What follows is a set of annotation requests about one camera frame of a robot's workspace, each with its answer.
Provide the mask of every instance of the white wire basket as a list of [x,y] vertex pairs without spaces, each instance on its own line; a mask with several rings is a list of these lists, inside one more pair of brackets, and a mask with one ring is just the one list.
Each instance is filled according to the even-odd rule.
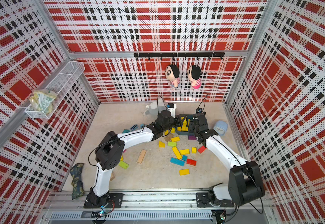
[[67,95],[67,92],[70,90],[72,85],[85,70],[82,62],[69,61],[64,63],[66,63],[66,65],[63,69],[45,88],[57,93],[57,98],[52,102],[52,111],[45,114],[42,111],[35,111],[32,106],[29,105],[24,111],[31,118],[49,119],[62,102],[63,98]]

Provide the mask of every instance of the beige floor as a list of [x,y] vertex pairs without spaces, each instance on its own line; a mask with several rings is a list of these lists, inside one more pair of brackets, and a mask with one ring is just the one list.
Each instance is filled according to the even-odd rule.
[[[176,114],[192,114],[198,103],[177,103]],[[100,143],[109,131],[121,133],[134,124],[149,124],[155,120],[151,115],[144,116],[145,103],[101,104],[88,130],[75,163],[83,162],[82,181],[84,190],[94,185],[97,168],[89,165],[89,153]],[[220,102],[208,102],[205,107],[209,128],[217,120],[228,122],[223,106]],[[188,140],[187,136],[179,136],[177,144],[179,150],[199,148],[198,142]],[[231,149],[238,153],[230,127],[222,139]],[[202,154],[189,154],[188,158],[197,161],[196,166],[185,164],[184,167],[170,163],[170,158],[175,157],[171,147],[159,148],[159,140],[165,142],[163,137],[156,141],[142,143],[128,148],[124,153],[124,161],[129,164],[127,170],[117,166],[113,170],[115,179],[110,182],[110,189],[165,189],[165,188],[200,188],[210,187],[228,179],[228,170],[209,150]],[[141,150],[147,150],[142,164],[136,163]],[[95,164],[95,154],[90,156],[90,162]],[[188,168],[189,175],[180,176],[179,170]],[[71,176],[69,175],[63,191],[72,191]]]

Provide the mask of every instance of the pink shirt doll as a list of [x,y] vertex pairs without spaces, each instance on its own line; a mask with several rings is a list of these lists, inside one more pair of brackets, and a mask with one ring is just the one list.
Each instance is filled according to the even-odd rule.
[[179,68],[176,65],[168,65],[165,69],[165,76],[170,81],[170,85],[177,88],[180,85]]
[[187,70],[187,77],[191,82],[191,86],[194,89],[198,89],[201,86],[201,68],[196,65],[191,65]]

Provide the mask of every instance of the plaid wall panel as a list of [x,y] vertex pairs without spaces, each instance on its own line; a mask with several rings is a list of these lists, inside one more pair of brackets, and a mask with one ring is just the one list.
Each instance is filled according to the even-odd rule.
[[73,52],[246,50],[266,0],[48,1]]
[[[175,58],[181,85],[172,89],[165,68],[172,58],[81,58],[84,74],[100,101],[147,101],[161,95],[164,100],[225,101],[241,65],[242,57]],[[190,65],[201,67],[202,85],[193,90],[187,78]]]
[[61,189],[97,106],[80,80],[49,120],[26,119],[0,149],[0,223],[35,223]]
[[231,110],[284,223],[325,223],[325,1],[281,0]]
[[0,128],[63,60],[33,2],[0,0]]

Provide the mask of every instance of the green wooden block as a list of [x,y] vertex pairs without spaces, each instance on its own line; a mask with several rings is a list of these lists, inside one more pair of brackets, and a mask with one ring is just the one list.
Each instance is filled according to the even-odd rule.
[[124,161],[120,161],[119,166],[121,166],[124,169],[127,169],[129,167],[129,164],[125,163]]
[[176,145],[177,145],[176,142],[172,142],[172,141],[168,142],[168,146],[175,147]]

